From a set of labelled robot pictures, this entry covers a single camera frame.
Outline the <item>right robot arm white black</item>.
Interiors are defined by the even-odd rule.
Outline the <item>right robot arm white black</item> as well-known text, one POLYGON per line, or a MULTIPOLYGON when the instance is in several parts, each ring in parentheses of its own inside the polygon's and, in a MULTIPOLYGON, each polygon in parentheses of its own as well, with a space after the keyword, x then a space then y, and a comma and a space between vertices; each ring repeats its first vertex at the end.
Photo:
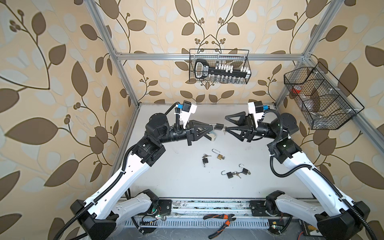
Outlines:
POLYGON ((365 229, 371 239, 378 236, 367 222, 370 208, 355 202, 328 179, 292 140, 291 133, 299 130, 296 118, 269 109, 262 113, 240 112, 225 119, 234 124, 226 132, 240 141, 251 142, 254 137, 269 138, 270 168, 279 178, 295 175, 317 199, 318 205, 295 199, 282 191, 267 196, 272 212, 282 212, 316 227, 327 240, 350 240, 365 229))

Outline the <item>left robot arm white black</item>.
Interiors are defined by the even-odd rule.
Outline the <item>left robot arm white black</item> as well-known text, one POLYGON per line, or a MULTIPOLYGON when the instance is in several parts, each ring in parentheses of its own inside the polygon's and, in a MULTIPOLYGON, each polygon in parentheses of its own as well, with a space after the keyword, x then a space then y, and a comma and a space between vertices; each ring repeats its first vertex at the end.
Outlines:
POLYGON ((78 239, 90 237, 92 240, 105 240, 127 218, 148 211, 157 200, 152 191, 144 191, 122 205, 118 201, 136 179, 164 154, 164 143, 186 140, 191 145, 211 131, 224 127, 222 124, 190 120, 196 109, 197 106, 188 101, 174 103, 169 108, 170 111, 175 110, 176 122, 173 126, 169 124, 167 113, 153 114, 146 124, 144 136, 125 152, 120 168, 92 196, 72 204, 74 217, 56 233, 54 239, 60 239, 71 224, 79 222, 85 233, 78 239))

